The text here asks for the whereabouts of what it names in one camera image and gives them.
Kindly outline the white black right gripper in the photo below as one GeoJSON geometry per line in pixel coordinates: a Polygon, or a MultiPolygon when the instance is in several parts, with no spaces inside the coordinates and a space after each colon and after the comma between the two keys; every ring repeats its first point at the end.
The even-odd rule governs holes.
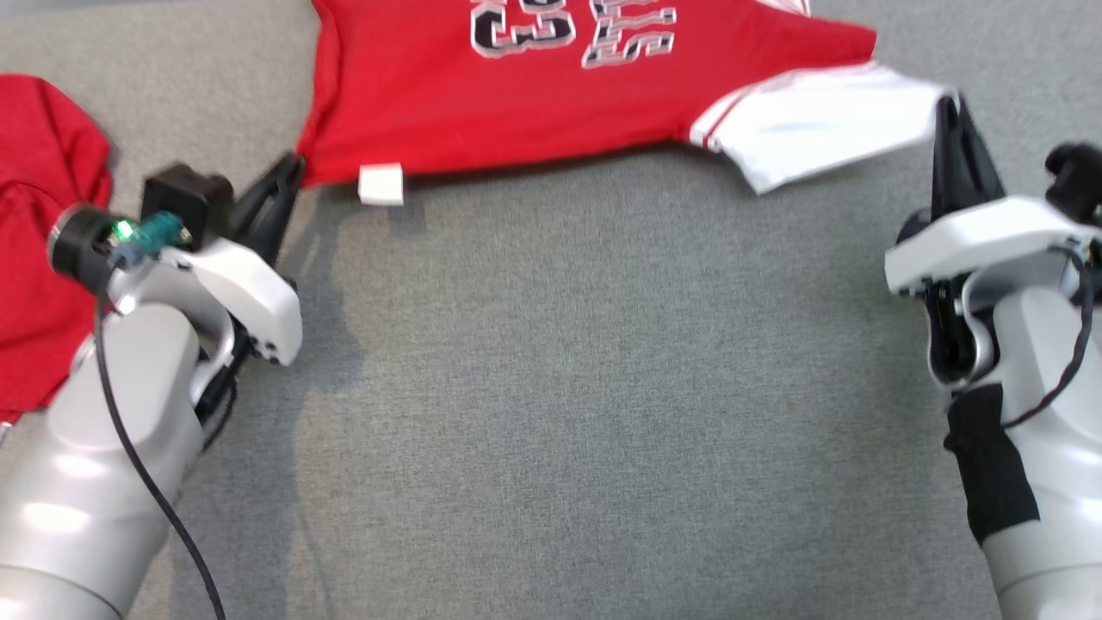
{"type": "Polygon", "coordinates": [[[936,108],[932,222],[886,251],[884,275],[892,293],[926,304],[926,358],[937,384],[950,391],[976,383],[996,363],[996,337],[981,313],[1026,289],[1071,298],[1078,278],[1068,252],[1085,257],[1091,243],[1102,243],[1102,228],[1074,222],[1047,202],[1004,197],[972,115],[961,111],[957,98],[942,97],[936,108]],[[979,207],[966,208],[969,189],[979,207]]]}

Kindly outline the red basketball shorts white bands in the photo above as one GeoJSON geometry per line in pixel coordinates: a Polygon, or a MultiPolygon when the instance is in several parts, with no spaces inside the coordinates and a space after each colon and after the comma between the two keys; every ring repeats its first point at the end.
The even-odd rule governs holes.
{"type": "Polygon", "coordinates": [[[90,334],[93,300],[55,274],[47,241],[68,208],[105,208],[111,148],[39,76],[0,74],[0,427],[47,407],[90,334]]]}

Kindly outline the red basketball jersey white sleeves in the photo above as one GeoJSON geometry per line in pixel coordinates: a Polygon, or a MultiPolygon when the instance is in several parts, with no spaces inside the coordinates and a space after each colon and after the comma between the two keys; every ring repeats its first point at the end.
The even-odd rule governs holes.
{"type": "Polygon", "coordinates": [[[307,187],[681,142],[763,194],[921,144],[952,88],[808,0],[312,0],[307,187]]]}

